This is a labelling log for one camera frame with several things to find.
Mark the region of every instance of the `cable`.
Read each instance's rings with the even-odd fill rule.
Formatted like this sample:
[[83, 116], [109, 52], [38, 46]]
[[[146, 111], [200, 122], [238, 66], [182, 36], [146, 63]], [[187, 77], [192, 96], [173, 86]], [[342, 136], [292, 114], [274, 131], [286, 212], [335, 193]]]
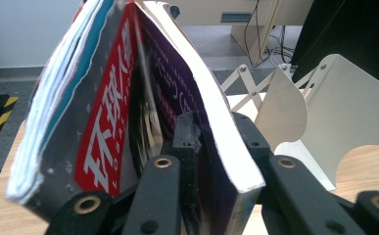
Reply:
[[274, 59], [274, 51], [275, 51], [275, 49], [277, 49], [277, 47], [275, 47], [274, 49], [271, 50], [271, 63], [272, 63], [273, 66], [277, 67], [278, 62]]
[[[245, 25], [245, 29], [244, 29], [244, 44], [245, 44], [245, 47], [247, 49], [247, 55], [248, 55], [248, 59], [250, 60], [250, 64], [254, 68], [258, 67], [259, 65], [261, 65], [264, 61], [266, 61], [269, 58], [269, 55], [265, 59], [263, 59], [261, 56], [261, 39], [260, 39], [260, 30], [259, 30], [259, 17], [258, 17], [259, 2], [260, 2], [260, 0], [257, 0], [256, 7], [254, 8], [253, 12], [251, 13], [251, 16], [248, 19], [248, 22]], [[260, 59], [261, 59], [261, 62], [258, 64], [253, 63], [253, 61], [251, 60], [250, 49], [248, 48], [248, 44], [247, 44], [247, 28], [248, 28], [248, 25], [250, 24], [250, 21], [253, 18], [254, 14], [256, 14], [257, 34], [258, 34], [258, 40], [259, 40], [259, 55], [260, 55]]]
[[276, 37], [276, 36], [274, 36], [274, 35], [269, 35], [270, 37], [274, 37], [275, 39], [277, 39], [277, 41], [278, 41], [278, 44], [280, 44], [281, 45], [281, 41], [280, 41], [280, 38], [278, 38], [278, 37]]
[[294, 52], [294, 49], [293, 48], [290, 48], [290, 47], [284, 47], [284, 50], [287, 50], [289, 52]]
[[[274, 50], [274, 55], [280, 55], [281, 56], [281, 50], [280, 49], [276, 49], [276, 50]], [[285, 57], [287, 57], [287, 58], [292, 58], [292, 55], [290, 55], [290, 54], [287, 54], [287, 53], [284, 53], [283, 54], [283, 56], [285, 56]]]
[[286, 60], [284, 60], [284, 34], [286, 33], [286, 25], [283, 25], [281, 28], [281, 39], [280, 39], [280, 46], [281, 46], [281, 59], [283, 60], [284, 63], [286, 63]]

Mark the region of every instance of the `white stand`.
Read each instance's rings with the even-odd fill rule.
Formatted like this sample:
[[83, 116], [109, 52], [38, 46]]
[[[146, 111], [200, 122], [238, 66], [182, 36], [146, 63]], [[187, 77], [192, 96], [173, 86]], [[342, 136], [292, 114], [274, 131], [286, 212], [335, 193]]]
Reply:
[[[296, 84], [287, 70], [281, 65], [255, 86], [251, 75], [245, 75], [248, 70], [238, 69], [249, 94], [232, 110], [243, 113], [242, 107], [253, 100], [256, 109], [250, 105], [244, 114], [251, 117], [258, 111], [253, 120], [274, 154], [300, 159], [327, 190], [333, 190], [336, 170], [348, 151], [379, 145], [379, 81], [340, 55], [324, 58]], [[222, 88], [235, 79], [228, 77]], [[300, 91], [297, 87], [306, 82]], [[257, 93], [266, 85], [262, 101]]]

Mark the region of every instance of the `wall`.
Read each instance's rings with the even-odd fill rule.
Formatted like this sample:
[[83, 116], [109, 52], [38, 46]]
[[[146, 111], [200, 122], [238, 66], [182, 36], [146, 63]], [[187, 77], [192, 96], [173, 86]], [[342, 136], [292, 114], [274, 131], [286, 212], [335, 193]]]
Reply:
[[0, 0], [0, 69], [43, 67], [79, 0]]
[[[223, 12], [252, 13], [257, 0], [165, 0], [165, 2], [179, 7], [180, 15], [176, 21], [180, 25], [245, 25], [245, 23], [221, 23], [221, 14]], [[273, 2], [274, 0], [260, 0], [260, 25], [266, 24], [267, 19], [272, 16], [268, 8]]]

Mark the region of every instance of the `white wall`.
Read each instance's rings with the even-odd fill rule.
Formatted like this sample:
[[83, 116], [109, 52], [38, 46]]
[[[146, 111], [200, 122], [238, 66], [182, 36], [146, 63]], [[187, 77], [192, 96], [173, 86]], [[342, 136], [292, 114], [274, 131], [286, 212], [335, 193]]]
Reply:
[[79, 0], [0, 0], [0, 69], [43, 67]]

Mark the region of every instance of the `black bracket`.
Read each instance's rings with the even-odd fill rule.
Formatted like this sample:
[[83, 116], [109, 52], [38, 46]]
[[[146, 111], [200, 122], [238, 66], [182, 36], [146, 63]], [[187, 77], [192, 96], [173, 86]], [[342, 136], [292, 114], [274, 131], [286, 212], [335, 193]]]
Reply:
[[[265, 179], [257, 204], [269, 234], [379, 234], [379, 192], [362, 192], [355, 204], [330, 194], [300, 161], [273, 156], [248, 117], [233, 115]], [[180, 234], [181, 217], [190, 215], [184, 208], [196, 207], [200, 138], [193, 114], [180, 116], [173, 141], [146, 163], [138, 187], [113, 199], [103, 192], [75, 196], [46, 234]]]

